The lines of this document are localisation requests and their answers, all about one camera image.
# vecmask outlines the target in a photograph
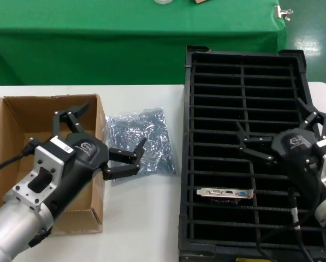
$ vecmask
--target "cardboard box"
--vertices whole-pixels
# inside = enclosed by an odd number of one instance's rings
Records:
[[[0,163],[16,156],[30,137],[45,141],[52,135],[52,118],[55,111],[72,105],[91,102],[81,117],[84,130],[103,139],[105,115],[100,97],[95,94],[59,97],[4,97],[0,100]],[[61,124],[61,136],[70,131]],[[26,176],[33,167],[33,157],[28,156],[0,171],[0,207],[4,194]],[[78,195],[67,211],[56,221],[54,234],[102,232],[104,182],[102,174]]]

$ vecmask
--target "green tablecloth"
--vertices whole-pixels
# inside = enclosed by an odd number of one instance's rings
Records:
[[[285,48],[278,0],[0,0],[0,85],[181,84],[186,45]]]

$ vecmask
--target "metal clip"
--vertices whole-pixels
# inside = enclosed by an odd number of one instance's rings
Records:
[[[291,19],[290,19],[289,15],[292,13],[294,13],[294,11],[292,9],[282,10],[280,5],[275,6],[275,15],[277,18],[284,17],[285,20],[290,21]]]

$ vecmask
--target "robotic arm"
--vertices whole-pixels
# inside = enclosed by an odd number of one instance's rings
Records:
[[[55,112],[53,136],[48,141],[31,138],[20,155],[0,165],[1,169],[23,156],[34,155],[33,170],[5,195],[0,208],[0,262],[12,261],[49,236],[55,220],[100,171],[104,180],[139,171],[146,139],[133,152],[108,149],[85,133],[78,121],[89,105]],[[66,139],[60,137],[60,122],[72,131]],[[109,160],[127,165],[109,168]]]
[[[322,227],[326,227],[326,114],[319,112],[314,106],[308,106],[298,99],[304,115],[303,123],[294,129],[284,131],[273,138],[251,138],[238,126],[239,150],[246,158],[253,161],[265,162],[268,165],[276,165],[293,182],[301,196],[306,200],[308,212],[298,220],[296,199],[293,189],[289,189],[289,201],[292,209],[293,224],[279,228],[262,236],[257,242],[259,252],[271,261],[274,259],[267,256],[260,247],[260,243],[278,233],[286,230],[295,230],[300,249],[308,261],[312,261],[308,252],[304,249],[300,226],[314,215]],[[322,125],[322,135],[316,137],[312,132],[313,125]],[[267,144],[271,154],[266,154],[251,149],[257,144],[257,148]]]

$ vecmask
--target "floor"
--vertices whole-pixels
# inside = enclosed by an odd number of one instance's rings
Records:
[[[326,0],[279,0],[282,9],[292,9],[286,22],[288,49],[302,49],[309,81],[326,83]]]

